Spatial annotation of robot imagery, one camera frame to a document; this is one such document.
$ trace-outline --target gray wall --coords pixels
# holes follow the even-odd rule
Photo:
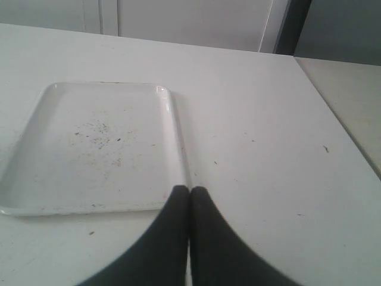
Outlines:
[[[295,56],[381,66],[381,1],[313,0]]]

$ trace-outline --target white tray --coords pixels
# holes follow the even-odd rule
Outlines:
[[[45,90],[0,181],[0,212],[159,209],[186,184],[169,91],[139,83]]]

